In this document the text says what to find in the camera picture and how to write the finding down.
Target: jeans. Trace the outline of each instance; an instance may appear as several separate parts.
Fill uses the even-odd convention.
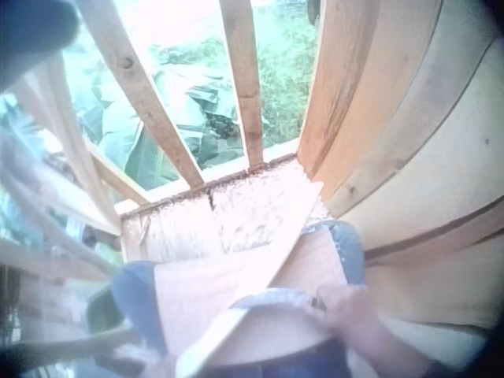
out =
[[[328,220],[303,229],[303,234],[328,227],[349,284],[365,284],[364,252],[355,229],[348,223]],[[166,355],[158,316],[152,261],[127,263],[114,277],[112,293],[119,309],[133,323],[149,347]],[[243,366],[208,368],[204,377],[216,378],[325,378],[350,377],[345,346],[331,339],[312,350],[279,360]]]

